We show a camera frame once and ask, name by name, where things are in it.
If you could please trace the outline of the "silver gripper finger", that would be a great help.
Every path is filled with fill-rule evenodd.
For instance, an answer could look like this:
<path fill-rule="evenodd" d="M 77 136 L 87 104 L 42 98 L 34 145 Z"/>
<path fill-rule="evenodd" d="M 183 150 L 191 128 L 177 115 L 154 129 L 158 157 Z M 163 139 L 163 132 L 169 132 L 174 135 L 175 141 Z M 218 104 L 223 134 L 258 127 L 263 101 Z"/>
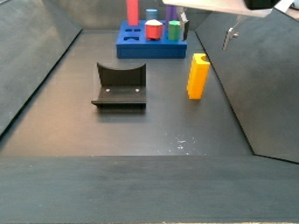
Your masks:
<path fill-rule="evenodd" d="M 247 17 L 238 15 L 237 17 L 237 23 L 234 24 L 233 27 L 229 28 L 227 33 L 226 33 L 226 38 L 223 42 L 223 47 L 222 50 L 226 51 L 229 49 L 230 41 L 239 36 L 239 28 L 243 25 Z"/>
<path fill-rule="evenodd" d="M 182 6 L 177 8 L 177 13 L 178 13 L 178 18 L 181 20 L 182 41 L 185 41 L 189 37 L 190 20 L 186 15 L 186 9 Z"/>

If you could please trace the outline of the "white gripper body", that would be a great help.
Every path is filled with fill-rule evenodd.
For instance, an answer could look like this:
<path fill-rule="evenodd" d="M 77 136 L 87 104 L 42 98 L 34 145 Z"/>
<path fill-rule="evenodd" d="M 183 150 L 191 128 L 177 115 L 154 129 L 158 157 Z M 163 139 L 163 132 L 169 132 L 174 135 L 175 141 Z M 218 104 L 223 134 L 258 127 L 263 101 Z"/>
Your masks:
<path fill-rule="evenodd" d="M 165 4 L 265 18 L 281 0 L 163 0 Z"/>

